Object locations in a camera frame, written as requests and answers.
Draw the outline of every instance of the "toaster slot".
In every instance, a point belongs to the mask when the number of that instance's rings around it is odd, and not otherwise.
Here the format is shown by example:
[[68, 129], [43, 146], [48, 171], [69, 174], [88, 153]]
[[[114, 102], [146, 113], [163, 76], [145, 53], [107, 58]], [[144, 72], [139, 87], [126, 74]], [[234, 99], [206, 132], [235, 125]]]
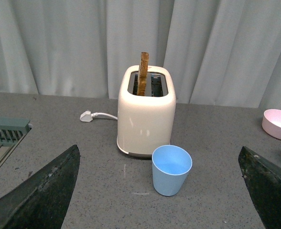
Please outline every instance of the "toaster slot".
[[[138, 72], [132, 72], [128, 85], [128, 92], [137, 95]], [[163, 97], [168, 94], [165, 75], [161, 73], [148, 73], [145, 96]]]

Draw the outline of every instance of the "power cord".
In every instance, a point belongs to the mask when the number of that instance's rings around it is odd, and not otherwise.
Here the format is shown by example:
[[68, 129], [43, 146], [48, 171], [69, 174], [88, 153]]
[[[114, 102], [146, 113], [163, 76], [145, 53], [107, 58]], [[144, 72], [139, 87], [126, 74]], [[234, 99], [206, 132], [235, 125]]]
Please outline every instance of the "power cord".
[[90, 111], [85, 111], [83, 114], [81, 114], [80, 116], [80, 121], [81, 122], [91, 122], [93, 120], [93, 117], [96, 117], [98, 115], [104, 115], [104, 116], [107, 116], [107, 117], [110, 117], [110, 118], [114, 118], [117, 120], [117, 117], [116, 116], [113, 116], [111, 114], [106, 114], [106, 113], [91, 113]]

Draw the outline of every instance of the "plug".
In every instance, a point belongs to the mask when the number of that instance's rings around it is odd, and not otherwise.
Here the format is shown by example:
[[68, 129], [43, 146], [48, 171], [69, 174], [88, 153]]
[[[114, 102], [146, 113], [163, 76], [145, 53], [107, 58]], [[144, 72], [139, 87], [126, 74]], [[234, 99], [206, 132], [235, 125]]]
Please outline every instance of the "plug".
[[81, 122], [91, 122], [93, 120], [93, 116], [90, 111], [85, 111], [80, 115]]

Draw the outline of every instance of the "blue cup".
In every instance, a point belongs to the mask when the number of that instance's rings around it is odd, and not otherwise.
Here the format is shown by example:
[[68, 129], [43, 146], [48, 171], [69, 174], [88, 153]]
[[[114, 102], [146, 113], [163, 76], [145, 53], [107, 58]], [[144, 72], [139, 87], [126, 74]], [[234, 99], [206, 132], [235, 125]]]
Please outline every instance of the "blue cup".
[[193, 161], [190, 155], [178, 146], [160, 146], [152, 154], [152, 175], [155, 190], [163, 196], [178, 193]]

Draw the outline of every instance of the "pink bowl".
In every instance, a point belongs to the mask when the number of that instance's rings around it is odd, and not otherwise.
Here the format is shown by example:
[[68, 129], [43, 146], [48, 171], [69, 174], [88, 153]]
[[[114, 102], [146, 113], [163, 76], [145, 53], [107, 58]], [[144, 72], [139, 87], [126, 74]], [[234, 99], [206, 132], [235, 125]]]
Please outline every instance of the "pink bowl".
[[281, 110], [266, 110], [262, 127], [269, 135], [281, 140]]

